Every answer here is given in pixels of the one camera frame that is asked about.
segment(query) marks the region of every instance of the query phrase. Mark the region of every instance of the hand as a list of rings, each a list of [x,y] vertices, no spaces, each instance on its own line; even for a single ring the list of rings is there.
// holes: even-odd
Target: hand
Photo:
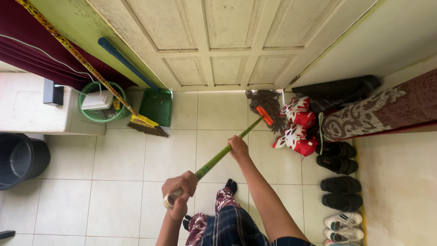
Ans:
[[[173,209],[169,209],[167,213],[170,214],[174,220],[182,220],[187,214],[187,201],[194,195],[197,186],[197,177],[190,171],[184,172],[181,176],[167,179],[162,186],[163,198],[165,195],[182,188],[184,192],[182,196],[178,197],[174,202]]]
[[[228,139],[228,144],[231,144],[232,149],[229,151],[231,156],[238,162],[241,158],[249,157],[249,147],[243,141],[241,136],[233,136]]]

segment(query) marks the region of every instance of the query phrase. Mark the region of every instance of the plaid shirt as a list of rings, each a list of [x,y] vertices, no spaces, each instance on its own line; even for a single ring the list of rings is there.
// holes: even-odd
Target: plaid shirt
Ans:
[[[222,208],[215,216],[207,215],[207,220],[201,246],[313,246],[295,237],[281,237],[270,243],[250,215],[234,206]]]

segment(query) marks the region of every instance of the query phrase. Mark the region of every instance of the blue handle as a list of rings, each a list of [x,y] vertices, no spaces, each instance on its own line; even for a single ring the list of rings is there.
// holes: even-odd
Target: blue handle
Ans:
[[[112,44],[106,39],[106,38],[99,38],[98,40],[99,45],[108,51],[111,55],[113,55],[115,58],[117,58],[121,63],[123,63],[130,71],[132,71],[134,74],[136,74],[140,79],[142,79],[146,84],[148,84],[154,91],[159,92],[160,89],[156,87],[150,80],[148,80],[138,69],[136,69],[132,63],[130,63],[126,58],[118,52],[118,50],[112,46]]]

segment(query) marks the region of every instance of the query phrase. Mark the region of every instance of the green mop handle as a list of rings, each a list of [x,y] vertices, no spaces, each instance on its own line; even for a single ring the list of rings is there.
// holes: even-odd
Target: green mop handle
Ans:
[[[260,121],[264,119],[264,115],[261,116],[258,120],[256,120],[250,127],[248,127],[246,130],[244,130],[240,136],[243,138],[246,136]],[[208,161],[203,167],[201,167],[196,173],[197,181],[202,179],[205,174],[207,174],[229,151],[231,151],[232,147],[231,144],[226,145],[218,154],[216,154],[210,161]],[[166,208],[173,208],[174,201],[182,196],[182,193],[184,191],[179,188],[176,191],[174,191],[171,194],[167,194],[164,197],[164,206]]]

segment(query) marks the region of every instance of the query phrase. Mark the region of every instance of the leopard print broom handle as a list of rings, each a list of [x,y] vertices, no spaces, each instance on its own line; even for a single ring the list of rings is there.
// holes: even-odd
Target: leopard print broom handle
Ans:
[[[84,65],[114,96],[120,100],[133,115],[138,116],[138,113],[124,100],[120,94],[94,69],[94,67],[74,48],[73,45],[58,32],[58,30],[31,4],[28,0],[15,0],[21,4],[35,19],[39,21],[76,59]]]

